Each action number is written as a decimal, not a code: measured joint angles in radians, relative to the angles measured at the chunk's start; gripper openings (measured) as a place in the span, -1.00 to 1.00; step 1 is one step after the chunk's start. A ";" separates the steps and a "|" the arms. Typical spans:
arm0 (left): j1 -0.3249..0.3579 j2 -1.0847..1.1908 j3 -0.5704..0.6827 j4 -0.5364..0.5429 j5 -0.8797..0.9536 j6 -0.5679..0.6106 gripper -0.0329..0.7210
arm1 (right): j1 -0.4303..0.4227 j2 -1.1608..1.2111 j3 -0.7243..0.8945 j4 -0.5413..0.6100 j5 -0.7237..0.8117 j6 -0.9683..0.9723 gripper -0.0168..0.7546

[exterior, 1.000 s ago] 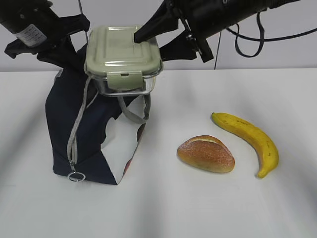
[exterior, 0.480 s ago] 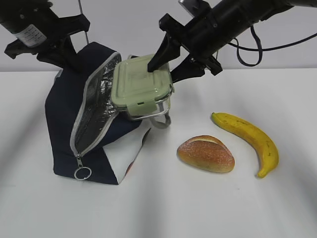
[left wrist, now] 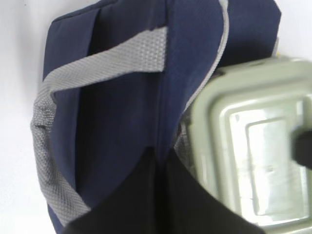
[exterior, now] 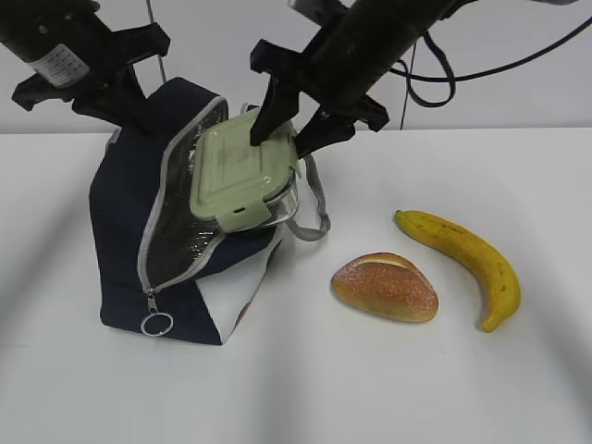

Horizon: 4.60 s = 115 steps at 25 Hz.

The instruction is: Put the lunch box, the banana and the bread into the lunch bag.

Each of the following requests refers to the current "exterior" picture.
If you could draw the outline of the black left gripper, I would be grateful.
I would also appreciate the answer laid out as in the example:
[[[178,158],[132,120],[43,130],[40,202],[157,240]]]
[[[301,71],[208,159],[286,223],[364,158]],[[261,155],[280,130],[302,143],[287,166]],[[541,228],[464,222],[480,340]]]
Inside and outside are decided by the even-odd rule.
[[[146,134],[159,128],[134,65],[165,56],[169,37],[158,24],[111,31],[80,22],[39,25],[11,39],[11,52],[34,71],[12,100],[31,111],[45,100],[73,101],[72,110]]]

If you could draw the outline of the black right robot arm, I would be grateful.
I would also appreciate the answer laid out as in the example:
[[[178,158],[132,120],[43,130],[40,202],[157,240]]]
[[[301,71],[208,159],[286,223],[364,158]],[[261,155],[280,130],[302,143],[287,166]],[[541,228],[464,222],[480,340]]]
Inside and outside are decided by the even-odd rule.
[[[389,123],[387,109],[369,91],[418,39],[450,18],[462,1],[296,1],[293,8],[319,25],[300,51],[260,40],[251,52],[253,71],[269,75],[265,99],[250,131],[259,145],[299,112],[305,93],[318,108],[295,138],[305,157],[350,140],[357,123],[378,132]]]

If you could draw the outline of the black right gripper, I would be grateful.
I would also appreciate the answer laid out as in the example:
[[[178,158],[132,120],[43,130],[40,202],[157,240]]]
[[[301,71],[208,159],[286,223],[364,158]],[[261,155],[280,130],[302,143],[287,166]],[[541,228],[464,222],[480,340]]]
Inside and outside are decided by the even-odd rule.
[[[258,146],[300,110],[300,93],[319,103],[311,120],[295,139],[299,159],[329,145],[348,141],[355,134],[355,120],[373,131],[389,122],[386,108],[367,95],[387,68],[367,61],[352,46],[328,51],[313,46],[299,53],[266,40],[251,52],[251,69],[270,75],[264,101],[250,132],[251,146]]]

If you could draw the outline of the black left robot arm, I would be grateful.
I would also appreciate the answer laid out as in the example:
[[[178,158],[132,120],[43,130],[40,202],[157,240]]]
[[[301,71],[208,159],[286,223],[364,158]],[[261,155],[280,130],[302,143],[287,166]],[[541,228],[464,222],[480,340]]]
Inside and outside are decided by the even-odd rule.
[[[119,31],[97,15],[96,1],[4,1],[1,44],[34,70],[13,101],[27,111],[48,100],[118,127],[153,133],[157,113],[134,66],[167,55],[170,39],[156,22]]]

